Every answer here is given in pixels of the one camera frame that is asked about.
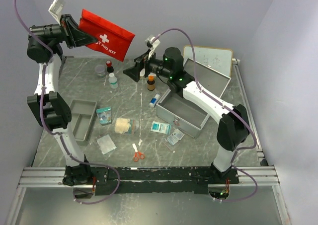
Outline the red first aid kit pouch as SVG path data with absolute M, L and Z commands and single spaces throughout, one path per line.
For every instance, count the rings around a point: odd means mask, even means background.
M 124 61 L 135 34 L 86 10 L 81 12 L 79 29 L 97 39 L 88 48 Z

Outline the teal bandage packet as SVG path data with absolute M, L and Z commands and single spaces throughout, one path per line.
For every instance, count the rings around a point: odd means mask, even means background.
M 101 125 L 108 125 L 112 123 L 111 107 L 96 109 L 96 114 Z

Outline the orange handled scissors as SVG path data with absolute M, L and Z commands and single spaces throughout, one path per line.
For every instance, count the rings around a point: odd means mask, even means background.
M 138 162 L 140 159 L 145 159 L 145 155 L 142 152 L 138 151 L 136 144 L 132 144 L 132 146 L 135 151 L 133 161 Z

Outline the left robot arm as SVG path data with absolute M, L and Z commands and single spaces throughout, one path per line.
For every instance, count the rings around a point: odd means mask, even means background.
M 73 135 L 71 109 L 58 92 L 63 59 L 61 43 L 75 48 L 95 43 L 97 39 L 81 31 L 69 14 L 63 14 L 57 24 L 33 25 L 29 30 L 27 55 L 39 64 L 39 77 L 34 95 L 27 98 L 27 105 L 63 152 L 66 168 L 62 183 L 86 185 L 92 181 L 93 173 Z

